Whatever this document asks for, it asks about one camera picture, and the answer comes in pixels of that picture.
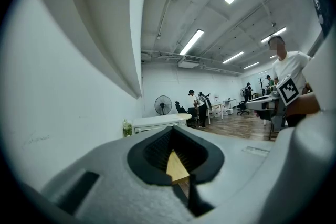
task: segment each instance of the desk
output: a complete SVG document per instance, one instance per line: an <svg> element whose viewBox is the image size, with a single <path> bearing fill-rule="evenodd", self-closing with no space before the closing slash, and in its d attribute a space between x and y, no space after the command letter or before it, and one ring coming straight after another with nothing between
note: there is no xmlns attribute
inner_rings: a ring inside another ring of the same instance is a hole
<svg viewBox="0 0 336 224"><path fill-rule="evenodd" d="M229 104L230 104L230 108L232 108L232 106L231 106L231 101L233 101L233 100L236 100L236 103L237 103L237 99L236 99L236 98L233 98L233 99L227 99L227 100L224 100L224 101L223 101L223 104L225 105L225 102L226 102L226 103L229 103Z"/></svg>
<svg viewBox="0 0 336 224"><path fill-rule="evenodd" d="M132 134L137 134L166 126L186 126L187 120L189 120L190 118L190 114L181 113L135 119L132 122Z"/></svg>
<svg viewBox="0 0 336 224"><path fill-rule="evenodd" d="M217 107L220 107L221 108L221 118L223 119L223 110L222 110L222 104L221 103L217 103L217 104L213 104L212 105L212 108L217 108ZM208 120L209 120L209 124L210 124L210 112L209 112L209 109L208 109Z"/></svg>

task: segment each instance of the gray surface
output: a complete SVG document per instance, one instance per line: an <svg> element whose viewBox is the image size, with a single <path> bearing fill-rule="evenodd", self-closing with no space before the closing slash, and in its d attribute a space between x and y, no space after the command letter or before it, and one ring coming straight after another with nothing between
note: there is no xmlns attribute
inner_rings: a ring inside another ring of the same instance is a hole
<svg viewBox="0 0 336 224"><path fill-rule="evenodd" d="M335 114L319 114L284 129L275 143L184 129L218 146L225 163L215 179L198 185L215 209L195 218L171 187L147 185L129 169L132 145L160 130L107 143L54 178L44 189L57 200L85 169L101 175L76 217L86 223L283 223L322 183L336 156ZM270 150L261 156L246 147Z"/></svg>

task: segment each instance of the black office chair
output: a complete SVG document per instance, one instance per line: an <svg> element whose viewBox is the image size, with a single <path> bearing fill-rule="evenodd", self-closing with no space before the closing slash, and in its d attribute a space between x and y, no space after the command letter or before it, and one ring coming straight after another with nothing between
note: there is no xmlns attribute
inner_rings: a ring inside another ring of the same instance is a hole
<svg viewBox="0 0 336 224"><path fill-rule="evenodd" d="M186 114L191 114L191 118L189 120L187 120L187 126L188 127L196 127L196 124L195 124L195 116L196 116L196 120L197 120L197 112L194 108L191 108L193 110L191 110L189 112L189 109L188 109L188 112L185 111L184 107L181 107L180 106L180 103L179 102L175 102L175 107L176 107L176 110L178 111L179 114L181 113L186 113Z"/></svg>
<svg viewBox="0 0 336 224"><path fill-rule="evenodd" d="M246 106L245 103L248 101L248 96L250 94L250 90L245 89L245 93L244 93L244 101L243 102L238 102L238 112L237 115L240 113L240 116L243 115L244 113L248 113L250 115L250 111L246 110Z"/></svg>

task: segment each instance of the air conditioner unit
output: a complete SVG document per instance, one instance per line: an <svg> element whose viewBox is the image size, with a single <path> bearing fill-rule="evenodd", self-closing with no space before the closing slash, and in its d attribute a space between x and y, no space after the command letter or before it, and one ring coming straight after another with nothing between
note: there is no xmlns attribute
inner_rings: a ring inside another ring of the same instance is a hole
<svg viewBox="0 0 336 224"><path fill-rule="evenodd" d="M141 53L141 62L151 62L152 56L149 54Z"/></svg>
<svg viewBox="0 0 336 224"><path fill-rule="evenodd" d="M197 57L184 56L178 63L178 67L182 68L194 68L200 64L201 60Z"/></svg>

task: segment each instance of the green plant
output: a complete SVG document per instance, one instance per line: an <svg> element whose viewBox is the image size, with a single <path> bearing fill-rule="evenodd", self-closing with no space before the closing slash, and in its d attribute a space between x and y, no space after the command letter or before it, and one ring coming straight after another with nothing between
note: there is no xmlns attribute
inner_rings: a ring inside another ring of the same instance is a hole
<svg viewBox="0 0 336 224"><path fill-rule="evenodd" d="M132 124L127 120L122 121L122 132L124 137L132 135Z"/></svg>

